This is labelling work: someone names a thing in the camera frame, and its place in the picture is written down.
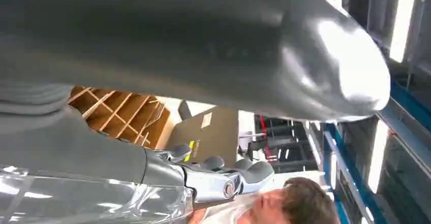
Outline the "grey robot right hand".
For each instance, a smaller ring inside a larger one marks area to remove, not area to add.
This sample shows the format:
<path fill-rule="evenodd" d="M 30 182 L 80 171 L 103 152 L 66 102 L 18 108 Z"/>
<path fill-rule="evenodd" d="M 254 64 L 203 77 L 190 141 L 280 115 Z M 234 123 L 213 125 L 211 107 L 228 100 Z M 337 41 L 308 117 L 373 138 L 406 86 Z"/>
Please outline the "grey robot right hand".
<path fill-rule="evenodd" d="M 334 0 L 1 0 L 1 223 L 337 223 L 305 178 L 260 193 L 267 162 L 183 163 L 93 131 L 74 86 L 271 117 L 358 121 L 390 75 Z"/>

